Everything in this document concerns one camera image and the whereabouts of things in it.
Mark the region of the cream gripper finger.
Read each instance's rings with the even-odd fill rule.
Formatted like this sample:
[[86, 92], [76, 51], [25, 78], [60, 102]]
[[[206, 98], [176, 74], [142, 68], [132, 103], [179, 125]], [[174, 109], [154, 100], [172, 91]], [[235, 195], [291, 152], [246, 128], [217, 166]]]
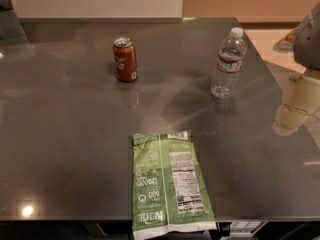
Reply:
[[307, 69], [299, 77], [285, 79], [282, 102], [273, 131], [280, 136], [296, 132], [320, 107], [320, 71]]

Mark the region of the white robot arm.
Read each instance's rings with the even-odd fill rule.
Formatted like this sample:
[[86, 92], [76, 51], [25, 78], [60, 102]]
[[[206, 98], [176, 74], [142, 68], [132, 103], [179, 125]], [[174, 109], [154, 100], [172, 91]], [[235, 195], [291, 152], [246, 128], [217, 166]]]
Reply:
[[280, 136], [297, 131], [320, 107], [320, 2], [300, 22], [293, 42], [294, 60], [305, 71], [285, 85], [273, 130]]

